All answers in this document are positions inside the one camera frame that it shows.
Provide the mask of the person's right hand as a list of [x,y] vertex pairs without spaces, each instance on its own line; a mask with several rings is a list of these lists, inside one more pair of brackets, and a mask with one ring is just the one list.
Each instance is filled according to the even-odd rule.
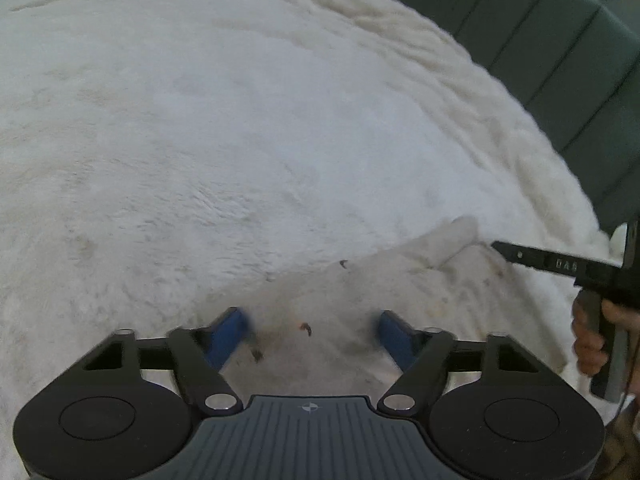
[[[592,377],[599,373],[608,362],[608,354],[604,351],[604,338],[597,330],[589,327],[586,307],[593,294],[588,290],[581,290],[572,305],[572,332],[575,336],[574,353],[577,356],[577,368],[585,376]],[[613,304],[603,299],[601,308],[608,322],[618,328],[628,330],[631,341],[636,342],[639,337],[639,312]]]

